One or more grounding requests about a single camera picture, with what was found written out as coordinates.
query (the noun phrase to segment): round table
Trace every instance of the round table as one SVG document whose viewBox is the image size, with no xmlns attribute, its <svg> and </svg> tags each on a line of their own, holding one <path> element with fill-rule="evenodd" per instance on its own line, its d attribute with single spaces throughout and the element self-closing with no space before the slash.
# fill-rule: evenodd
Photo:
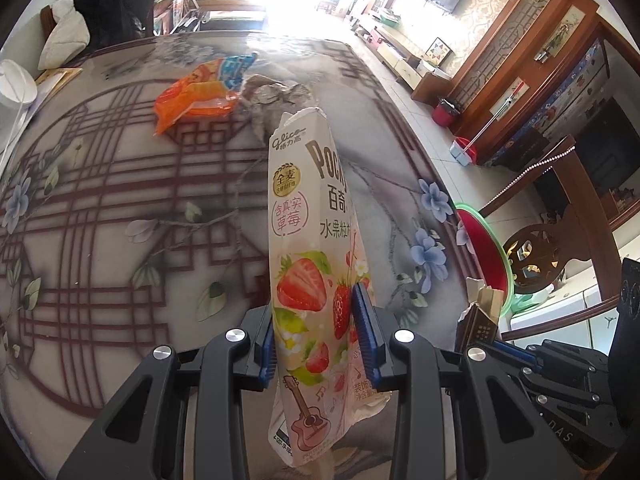
<svg viewBox="0 0 640 480">
<path fill-rule="evenodd" d="M 203 346 L 269 301 L 267 150 L 248 113 L 153 135 L 154 100 L 173 81 L 251 52 L 250 73 L 308 85 L 327 114 L 378 305 L 452 348 L 478 264 L 420 142 L 350 47 L 201 32 L 103 50 L 36 115 L 2 178 L 2 414 L 45 478 L 152 348 Z M 190 225 L 189 203 L 201 228 Z M 238 222 L 207 224 L 235 209 Z M 214 282 L 226 301 L 209 316 Z M 283 466 L 266 437 L 273 391 L 244 397 L 252 478 Z M 389 455 L 385 432 L 356 444 Z"/>
</svg>

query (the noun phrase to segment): mop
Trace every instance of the mop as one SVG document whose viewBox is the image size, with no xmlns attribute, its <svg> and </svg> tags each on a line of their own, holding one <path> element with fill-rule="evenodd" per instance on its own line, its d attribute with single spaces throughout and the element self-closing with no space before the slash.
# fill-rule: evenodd
<svg viewBox="0 0 640 480">
<path fill-rule="evenodd" d="M 480 136 L 489 129 L 489 126 L 497 121 L 498 117 L 500 117 L 503 111 L 505 111 L 513 104 L 513 102 L 516 100 L 516 95 L 518 95 L 518 92 L 523 87 L 523 85 L 524 81 L 521 81 L 520 84 L 516 86 L 514 91 L 511 92 L 511 95 L 507 97 L 505 102 L 502 103 L 502 106 L 498 109 L 496 114 L 491 118 L 491 120 L 489 120 L 487 124 L 484 125 L 484 128 L 482 128 L 482 130 L 480 130 L 478 134 L 473 139 L 471 139 L 471 141 L 465 139 L 464 137 L 456 137 L 453 140 L 453 143 L 449 148 L 449 153 L 453 155 L 453 158 L 455 158 L 462 166 L 468 166 L 470 162 L 472 162 L 473 164 L 476 163 L 476 150 L 473 148 L 476 140 L 478 140 Z"/>
</svg>

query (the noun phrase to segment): strawberry pocky package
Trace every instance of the strawberry pocky package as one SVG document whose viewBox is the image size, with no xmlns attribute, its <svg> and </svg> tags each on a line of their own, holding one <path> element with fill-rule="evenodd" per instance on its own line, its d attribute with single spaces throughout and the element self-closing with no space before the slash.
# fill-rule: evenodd
<svg viewBox="0 0 640 480">
<path fill-rule="evenodd" d="M 326 116 L 285 114 L 269 146 L 269 261 L 278 392 L 269 439 L 287 465 L 327 451 L 388 394 L 365 377 L 351 288 L 369 266 Z"/>
</svg>

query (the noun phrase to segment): wooden chair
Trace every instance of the wooden chair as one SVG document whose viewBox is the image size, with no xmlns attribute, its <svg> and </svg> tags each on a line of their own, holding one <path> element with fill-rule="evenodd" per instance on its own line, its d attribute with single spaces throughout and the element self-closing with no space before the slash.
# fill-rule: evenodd
<svg viewBox="0 0 640 480">
<path fill-rule="evenodd" d="M 545 171 L 556 172 L 569 206 L 556 224 L 520 229 L 504 244 L 517 294 L 542 290 L 559 276 L 566 263 L 591 259 L 603 301 L 620 290 L 621 264 L 616 241 L 589 175 L 575 153 L 575 140 L 565 137 L 539 162 L 527 168 L 480 210 L 489 216 Z"/>
<path fill-rule="evenodd" d="M 56 28 L 56 20 L 53 19 L 53 11 L 50 6 L 46 6 L 40 11 L 40 24 L 42 25 L 44 40 L 47 41 L 53 29 Z"/>
</svg>

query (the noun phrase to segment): crumpled foil wrapper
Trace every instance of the crumpled foil wrapper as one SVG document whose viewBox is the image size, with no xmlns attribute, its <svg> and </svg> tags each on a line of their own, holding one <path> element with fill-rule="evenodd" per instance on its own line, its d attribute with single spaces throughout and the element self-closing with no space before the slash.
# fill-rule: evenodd
<svg viewBox="0 0 640 480">
<path fill-rule="evenodd" d="M 280 125 L 283 113 L 295 114 L 316 105 L 307 86 L 263 75 L 252 75 L 245 80 L 240 99 L 251 114 L 255 136 L 265 145 Z"/>
</svg>

